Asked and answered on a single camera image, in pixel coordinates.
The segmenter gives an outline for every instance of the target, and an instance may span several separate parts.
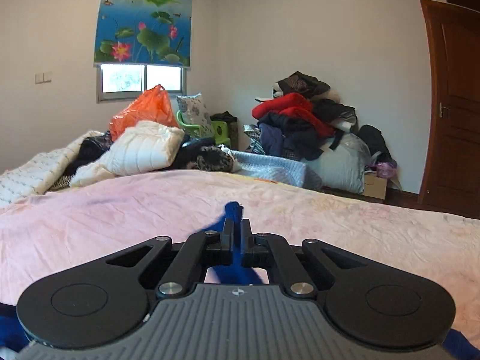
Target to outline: chair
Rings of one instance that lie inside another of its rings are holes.
[[[192,135],[194,137],[199,137],[199,138],[208,137],[208,134],[206,133],[203,126],[200,126],[197,124],[186,124],[183,121],[183,115],[181,111],[177,112],[177,122],[178,122],[178,126],[189,135]],[[229,138],[228,125],[225,122],[218,122],[218,121],[212,120],[212,126],[215,132],[215,135],[214,135],[215,144],[225,145],[230,147],[231,141]]]

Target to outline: window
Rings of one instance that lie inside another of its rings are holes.
[[[133,100],[162,84],[173,95],[185,93],[185,69],[142,64],[101,64],[98,67],[98,101]]]

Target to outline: orange plastic bag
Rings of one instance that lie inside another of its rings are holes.
[[[151,120],[167,127],[178,127],[172,111],[169,93],[161,85],[143,92],[110,121],[112,141],[123,134],[126,128],[133,127],[140,120]]]

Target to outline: pink blanket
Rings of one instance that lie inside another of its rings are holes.
[[[183,242],[226,203],[254,233],[318,238],[424,276],[454,297],[454,328],[480,346],[480,221],[360,202],[251,178],[171,171],[117,178],[0,209],[0,302],[35,280],[159,235]]]

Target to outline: door panel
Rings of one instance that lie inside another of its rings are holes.
[[[432,71],[425,206],[480,215],[480,13],[422,0]]]

